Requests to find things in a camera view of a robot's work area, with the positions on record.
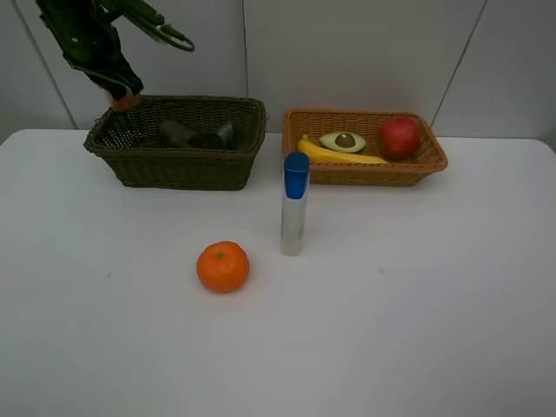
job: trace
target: avocado half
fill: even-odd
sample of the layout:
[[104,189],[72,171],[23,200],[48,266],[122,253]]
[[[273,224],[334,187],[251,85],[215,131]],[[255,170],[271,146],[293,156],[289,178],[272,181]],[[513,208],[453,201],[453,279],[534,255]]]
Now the avocado half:
[[355,154],[367,145],[367,141],[361,136],[348,132],[328,133],[322,136],[319,142],[324,148],[347,154]]

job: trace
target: red apple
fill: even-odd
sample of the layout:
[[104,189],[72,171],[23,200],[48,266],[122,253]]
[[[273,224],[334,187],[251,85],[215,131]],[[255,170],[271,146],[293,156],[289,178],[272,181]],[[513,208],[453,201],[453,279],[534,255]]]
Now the red apple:
[[381,128],[384,153],[388,159],[406,159],[420,147],[419,125],[412,117],[396,117]]

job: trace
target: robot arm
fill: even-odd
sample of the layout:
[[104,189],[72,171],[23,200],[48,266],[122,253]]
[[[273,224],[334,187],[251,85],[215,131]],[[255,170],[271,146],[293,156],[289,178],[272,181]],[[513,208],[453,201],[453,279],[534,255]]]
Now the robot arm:
[[36,0],[46,27],[63,51],[63,57],[127,110],[143,86],[122,55],[120,38],[112,22],[126,17],[161,43],[193,51],[194,44],[143,0]]

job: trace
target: blue cap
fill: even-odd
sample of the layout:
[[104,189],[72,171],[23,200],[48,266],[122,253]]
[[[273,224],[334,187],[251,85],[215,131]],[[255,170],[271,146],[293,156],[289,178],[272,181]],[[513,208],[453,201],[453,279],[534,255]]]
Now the blue cap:
[[309,178],[309,158],[303,152],[292,152],[284,161],[286,197],[300,200],[305,194]]

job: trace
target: banana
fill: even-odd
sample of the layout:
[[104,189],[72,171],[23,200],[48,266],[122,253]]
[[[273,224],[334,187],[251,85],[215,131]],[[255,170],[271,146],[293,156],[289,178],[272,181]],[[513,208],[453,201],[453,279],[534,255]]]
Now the banana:
[[336,152],[328,150],[315,145],[308,140],[308,135],[303,135],[303,138],[297,143],[297,150],[303,152],[309,157],[313,163],[318,162],[343,162],[343,163],[372,163],[375,165],[388,163],[387,161],[379,158],[378,156],[354,155],[346,154],[344,152]]

